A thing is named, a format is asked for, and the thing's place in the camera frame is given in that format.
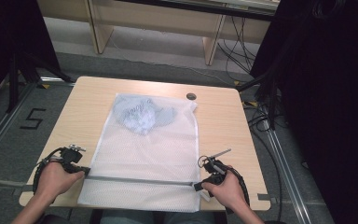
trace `white mesh bag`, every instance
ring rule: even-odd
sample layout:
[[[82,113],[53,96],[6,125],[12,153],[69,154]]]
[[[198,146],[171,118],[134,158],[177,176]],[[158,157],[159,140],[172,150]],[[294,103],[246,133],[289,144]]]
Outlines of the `white mesh bag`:
[[[78,203],[195,212],[200,195],[193,101],[119,93]]]

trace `human hand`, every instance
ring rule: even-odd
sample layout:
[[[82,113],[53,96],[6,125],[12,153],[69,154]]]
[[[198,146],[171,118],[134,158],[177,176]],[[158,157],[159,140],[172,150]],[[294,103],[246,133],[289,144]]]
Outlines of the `human hand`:
[[[83,171],[68,174],[58,162],[49,162],[39,178],[35,196],[43,196],[52,203],[58,195],[65,193],[83,176]]]
[[[223,206],[234,210],[238,206],[249,206],[245,201],[238,178],[227,170],[226,178],[220,185],[204,182],[202,187],[210,191]]]

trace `table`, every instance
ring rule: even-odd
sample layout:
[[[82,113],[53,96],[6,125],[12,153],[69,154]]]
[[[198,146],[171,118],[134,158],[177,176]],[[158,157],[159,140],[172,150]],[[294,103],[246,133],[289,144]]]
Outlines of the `table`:
[[[38,5],[44,17],[88,22],[98,54],[103,53],[115,26],[123,26],[202,36],[205,62],[212,65],[217,40],[237,40],[237,32],[242,28],[242,41],[261,44],[279,3],[269,0],[38,0]],[[234,22],[238,31],[226,15],[237,17]]]
[[[255,147],[250,134],[241,99],[234,89],[172,84],[162,82],[126,79],[80,77],[72,90],[65,107],[41,153],[39,161],[58,147],[76,144],[87,149],[78,165],[90,166],[108,113],[116,93],[134,93],[186,99],[188,93],[197,96],[198,107],[195,116],[199,124],[200,156],[232,150],[219,157],[225,164],[236,168],[243,176],[249,191],[251,207],[265,211],[270,208],[269,200],[259,200],[267,193]],[[209,176],[203,169],[201,178]],[[32,185],[34,171],[27,185]],[[52,206],[85,206],[77,204],[82,188],[77,181],[66,193],[60,195]],[[20,204],[26,205],[33,196],[25,191]],[[225,208],[213,198],[210,202],[201,200],[201,210],[221,211]]]

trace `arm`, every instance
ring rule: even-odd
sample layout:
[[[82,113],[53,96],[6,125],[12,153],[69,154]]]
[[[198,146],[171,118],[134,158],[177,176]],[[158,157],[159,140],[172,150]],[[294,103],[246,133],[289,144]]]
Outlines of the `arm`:
[[[205,182],[202,187],[210,191],[223,206],[234,211],[244,223],[264,223],[246,203],[238,178],[230,171],[227,171],[225,181],[221,185]]]
[[[34,197],[17,215],[12,224],[35,223],[58,195],[65,193],[83,176],[84,172],[68,174],[59,163],[49,162],[40,176]]]

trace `grommet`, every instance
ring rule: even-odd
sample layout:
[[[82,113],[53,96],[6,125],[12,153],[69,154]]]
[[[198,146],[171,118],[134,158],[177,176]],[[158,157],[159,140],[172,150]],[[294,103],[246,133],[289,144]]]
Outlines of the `grommet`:
[[[195,99],[197,99],[197,96],[196,96],[196,94],[194,94],[194,93],[188,93],[187,95],[186,95],[186,97],[187,97],[187,99],[189,99],[189,100],[195,100]]]

